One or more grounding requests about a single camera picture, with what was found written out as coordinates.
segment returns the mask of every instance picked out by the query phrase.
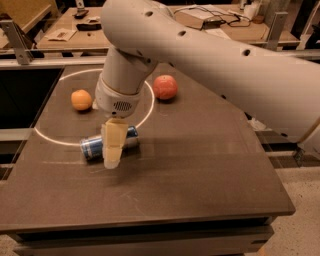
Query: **table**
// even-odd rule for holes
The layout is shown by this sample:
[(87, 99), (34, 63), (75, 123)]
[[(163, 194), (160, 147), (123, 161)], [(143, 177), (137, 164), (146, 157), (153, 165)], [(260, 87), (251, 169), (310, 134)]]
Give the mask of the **table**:
[(142, 88), (127, 120), (140, 146), (119, 168), (87, 162), (78, 142), (104, 122), (76, 112), (70, 94), (94, 94), (102, 66), (64, 70), (7, 182), (0, 234), (19, 255), (227, 255), (257, 251), (270, 222), (294, 206), (242, 111), (169, 65), (177, 97)]
[[(39, 12), (32, 12), (26, 17), (21, 18), (20, 28), (24, 33), (28, 33), (39, 21), (41, 21), (48, 13), (50, 13), (51, 4), (43, 7)], [(0, 29), (0, 49), (7, 47), (9, 44), (8, 38)]]
[[(172, 10), (176, 10), (181, 6), (170, 6)], [(224, 10), (233, 10), (240, 12), (238, 5), (218, 5), (219, 8)], [(100, 16), (101, 7), (89, 7), (88, 16)], [(76, 13), (76, 8), (69, 8), (68, 11), (61, 16), (61, 18), (53, 25), (46, 34), (52, 33), (59, 28), (75, 29), (76, 24), (84, 23), (83, 20), (74, 19), (73, 15)], [(202, 20), (191, 17), (188, 14), (177, 13), (176, 19), (179, 23), (191, 27), (201, 27)], [(266, 41), (269, 28), (265, 24), (254, 24), (250, 27), (235, 28), (229, 27), (227, 24), (221, 26), (222, 30), (232, 39), (241, 41), (248, 44), (261, 46)], [(299, 40), (292, 36), (288, 31), (283, 31), (279, 46), (295, 45), (299, 44)], [(103, 48), (106, 49), (110, 46), (110, 42), (105, 38), (102, 30), (94, 32), (78, 31), (68, 42), (49, 41), (43, 37), (38, 43), (39, 49), (94, 49)]]
[[(228, 4), (228, 5), (216, 5), (218, 8), (224, 11), (233, 11), (237, 13), (243, 13), (240, 11), (238, 4)], [(234, 17), (227, 17), (223, 16), (223, 18), (227, 21), (234, 20)], [(199, 28), (202, 26), (202, 21), (199, 18), (192, 17), (188, 14), (178, 12), (176, 14), (176, 19), (178, 22), (188, 25), (190, 27)], [(262, 24), (255, 24), (251, 22), (249, 27), (230, 27), (228, 24), (221, 25), (221, 29), (232, 39), (235, 41), (240, 41), (243, 43), (262, 46), (267, 39), (269, 33), (269, 27), (262, 23)], [(294, 37), (289, 31), (284, 30), (281, 33), (279, 46), (297, 46), (300, 41)]]
[[(65, 28), (70, 30), (77, 31), (77, 24), (87, 23), (88, 17), (99, 16), (101, 12), (101, 7), (87, 7), (89, 13), (83, 19), (75, 19), (74, 14), (77, 12), (77, 8), (69, 8), (58, 20), (54, 23), (48, 31), (46, 31), (45, 35), (48, 35), (57, 29)], [(110, 42), (105, 37), (103, 31), (77, 31), (73, 37), (67, 41), (50, 41), (45, 36), (39, 41), (37, 44), (38, 49), (94, 49), (94, 48), (103, 48), (107, 49), (110, 46)]]

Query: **wooden surface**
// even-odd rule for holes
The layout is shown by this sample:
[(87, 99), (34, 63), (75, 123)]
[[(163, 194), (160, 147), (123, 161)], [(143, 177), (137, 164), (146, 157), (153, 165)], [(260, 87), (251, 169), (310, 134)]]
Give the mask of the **wooden surface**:
[[(217, 5), (217, 7), (228, 11), (235, 11), (237, 13), (243, 13), (240, 11), (239, 5)], [(235, 20), (235, 17), (222, 16), (223, 19), (230, 22)], [(190, 27), (200, 28), (203, 20), (192, 17), (188, 14), (178, 12), (176, 14), (176, 19), (178, 22), (188, 25)], [(242, 21), (239, 25), (246, 25), (246, 21)], [(240, 41), (252, 45), (261, 46), (267, 39), (269, 28), (266, 24), (255, 24), (251, 22), (249, 27), (231, 27), (228, 24), (221, 25), (221, 29), (232, 39), (235, 41)], [(283, 31), (280, 37), (279, 46), (285, 45), (294, 45), (297, 46), (299, 44), (299, 40), (290, 34), (289, 31)]]
[[(52, 6), (50, 4), (43, 5), (40, 9), (32, 9), (28, 15), (24, 15), (22, 18), (17, 17), (13, 18), (13, 21), (16, 22), (21, 30), (25, 33), (28, 33), (39, 21), (41, 21), (48, 13), (50, 13)], [(6, 35), (0, 31), (0, 49), (8, 47), (9, 41)]]
[(87, 162), (80, 139), (100, 132), (97, 110), (75, 111), (70, 95), (94, 95), (102, 66), (64, 71), (36, 130), (1, 187), (0, 233), (290, 215), (294, 206), (242, 111), (169, 65), (177, 97), (155, 101), (145, 85), (135, 113), (140, 145), (106, 170)]
[[(60, 19), (53, 24), (46, 32), (46, 35), (56, 31), (60, 28), (77, 30), (76, 25), (80, 23), (88, 23), (87, 18), (93, 16), (100, 17), (101, 7), (88, 7), (89, 13), (83, 19), (75, 19), (74, 14), (77, 12), (76, 8), (69, 8)], [(102, 29), (97, 31), (78, 31), (67, 42), (62, 41), (50, 41), (46, 37), (43, 37), (38, 43), (39, 49), (73, 49), (73, 48), (108, 48), (110, 42), (105, 37)]]
[[(233, 10), (240, 12), (238, 5), (219, 5), (224, 10)], [(172, 10), (177, 9), (177, 6), (170, 7)], [(87, 8), (90, 16), (100, 16), (101, 7)], [(76, 24), (86, 23), (87, 17), (82, 20), (74, 19), (76, 8), (69, 8), (68, 11), (46, 32), (50, 34), (59, 28), (76, 29)], [(230, 21), (234, 17), (225, 17)], [(202, 20), (192, 17), (184, 13), (177, 13), (176, 19), (179, 23), (199, 28)], [(227, 24), (221, 26), (221, 29), (232, 39), (253, 45), (262, 45), (267, 38), (269, 28), (265, 24), (251, 23), (249, 27), (230, 27)], [(292, 36), (288, 31), (284, 31), (281, 35), (279, 46), (298, 45), (299, 41)], [(49, 41), (47, 38), (42, 38), (38, 44), (39, 49), (73, 49), (73, 48), (108, 48), (110, 42), (105, 38), (102, 30), (93, 32), (78, 31), (68, 42)]]

